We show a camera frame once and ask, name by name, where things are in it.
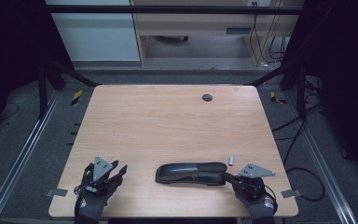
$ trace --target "table top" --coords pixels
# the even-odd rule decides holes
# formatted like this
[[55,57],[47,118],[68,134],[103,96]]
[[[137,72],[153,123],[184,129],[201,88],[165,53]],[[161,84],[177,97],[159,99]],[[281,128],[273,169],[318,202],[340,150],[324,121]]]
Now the table top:
[[[212,101],[202,99],[212,95]],[[49,208],[53,217],[72,217],[84,169],[99,156],[119,160],[115,175],[128,164],[123,184],[103,217],[248,217],[230,184],[155,182],[160,165],[174,162],[221,161],[237,174],[251,162],[275,172],[264,177],[277,196],[275,216],[292,217],[296,200],[290,189],[258,92],[231,85],[102,85],[95,88],[58,189]]]

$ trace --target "black curtain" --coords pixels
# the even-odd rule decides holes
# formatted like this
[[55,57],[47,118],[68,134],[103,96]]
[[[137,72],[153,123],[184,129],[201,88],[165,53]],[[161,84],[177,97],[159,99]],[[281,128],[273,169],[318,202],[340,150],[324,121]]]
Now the black curtain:
[[[23,4],[46,5],[44,0],[0,0],[0,113],[12,90],[37,80],[42,62],[75,70],[51,15],[24,11]],[[47,76],[61,77],[52,68]]]
[[[321,79],[324,111],[342,147],[350,158],[358,160],[358,1],[309,0],[306,4],[324,6],[329,10],[328,16],[300,16],[283,64],[293,60],[291,56],[310,36],[299,56],[300,63],[306,75]],[[285,74],[292,83],[296,76],[295,70]]]

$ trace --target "round black hole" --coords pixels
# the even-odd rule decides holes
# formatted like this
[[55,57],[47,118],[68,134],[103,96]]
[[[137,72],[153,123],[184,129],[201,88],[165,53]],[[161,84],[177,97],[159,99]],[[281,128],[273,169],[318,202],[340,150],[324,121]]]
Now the round black hole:
[[202,95],[202,100],[204,100],[205,102],[210,102],[212,101],[213,97],[211,94],[203,94]]

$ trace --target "metal rail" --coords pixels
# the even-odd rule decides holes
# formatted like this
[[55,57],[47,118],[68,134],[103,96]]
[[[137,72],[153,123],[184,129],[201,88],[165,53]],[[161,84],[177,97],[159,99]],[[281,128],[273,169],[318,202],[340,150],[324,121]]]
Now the metal rail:
[[[293,112],[297,116],[295,100],[293,96],[289,93],[285,94],[285,98],[288,100],[289,105],[291,106]],[[318,170],[319,175],[321,176],[324,185],[326,186],[326,191],[330,196],[331,202],[336,208],[337,214],[341,219],[343,224],[356,224],[356,218],[353,215],[353,212],[345,199],[344,194],[342,193],[341,188],[339,187],[338,182],[334,178],[333,173],[328,167],[321,151],[316,144],[310,129],[306,126],[304,130],[305,138],[309,146],[309,152],[315,163],[316,169]]]
[[2,210],[4,209],[7,200],[10,197],[11,192],[16,186],[16,183],[19,180],[21,173],[25,165],[27,164],[27,161],[32,154],[41,133],[45,129],[46,124],[48,123],[50,115],[54,110],[54,107],[57,104],[60,95],[61,95],[60,91],[54,91],[53,94],[51,95],[48,103],[49,107],[47,113],[42,119],[39,119],[37,121],[36,125],[34,126],[34,129],[32,130],[27,141],[25,142],[25,145],[23,146],[21,153],[19,154],[19,157],[14,162],[10,172],[7,175],[7,178],[5,179],[4,184],[0,188],[0,214],[2,213]]
[[219,6],[63,6],[23,5],[22,10],[49,13],[154,13],[154,14],[257,14],[303,15],[323,12],[303,7],[219,7]]

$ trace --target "tag label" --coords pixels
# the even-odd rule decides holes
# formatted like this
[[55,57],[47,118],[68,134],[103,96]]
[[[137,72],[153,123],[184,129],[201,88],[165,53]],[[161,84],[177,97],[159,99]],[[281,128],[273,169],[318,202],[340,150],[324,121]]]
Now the tag label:
[[269,196],[267,196],[264,200],[264,205],[268,208],[274,209],[274,201]]
[[81,202],[80,202],[80,208],[82,207],[86,207],[87,203],[86,203],[86,199],[82,199]]

